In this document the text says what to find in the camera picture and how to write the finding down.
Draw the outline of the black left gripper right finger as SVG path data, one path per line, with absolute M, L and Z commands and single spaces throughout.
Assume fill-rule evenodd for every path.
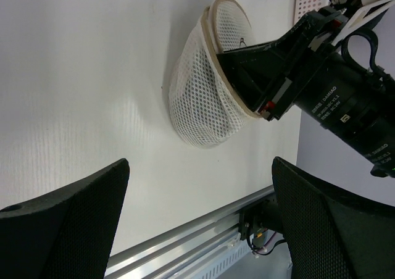
M 272 180 L 293 278 L 394 278 L 394 207 L 276 157 Z

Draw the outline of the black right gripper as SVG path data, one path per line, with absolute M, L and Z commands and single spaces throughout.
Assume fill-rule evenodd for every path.
M 271 43 L 242 45 L 218 53 L 217 59 L 249 110 L 280 119 L 322 65 L 328 42 L 344 22 L 340 11 L 325 6 L 303 15 Z

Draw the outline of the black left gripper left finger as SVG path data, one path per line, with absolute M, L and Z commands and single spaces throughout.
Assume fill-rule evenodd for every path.
M 1 209 L 1 278 L 104 278 L 129 176 L 120 159 Z

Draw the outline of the white mesh laundry bag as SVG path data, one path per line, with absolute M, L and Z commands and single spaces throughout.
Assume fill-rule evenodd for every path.
M 186 143 L 211 148 L 259 119 L 232 88 L 217 54 L 252 45 L 249 19 L 235 0 L 215 0 L 186 40 L 170 79 L 170 120 Z

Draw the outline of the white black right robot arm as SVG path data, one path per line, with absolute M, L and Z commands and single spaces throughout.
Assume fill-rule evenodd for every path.
M 281 38 L 217 54 L 220 68 L 244 105 L 265 120 L 298 106 L 324 129 L 372 163 L 372 175 L 394 176 L 394 79 L 376 65 L 377 35 L 355 34 L 370 44 L 370 66 L 359 65 L 348 40 L 335 43 L 347 18 L 332 7 L 306 13 Z

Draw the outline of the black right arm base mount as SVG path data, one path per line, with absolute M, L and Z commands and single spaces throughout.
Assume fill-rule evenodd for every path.
M 246 241 L 255 256 L 268 256 L 286 240 L 278 240 L 270 249 L 268 245 L 276 234 L 283 234 L 284 227 L 278 207 L 277 196 L 271 193 L 250 205 L 239 213 L 238 232 L 240 240 Z

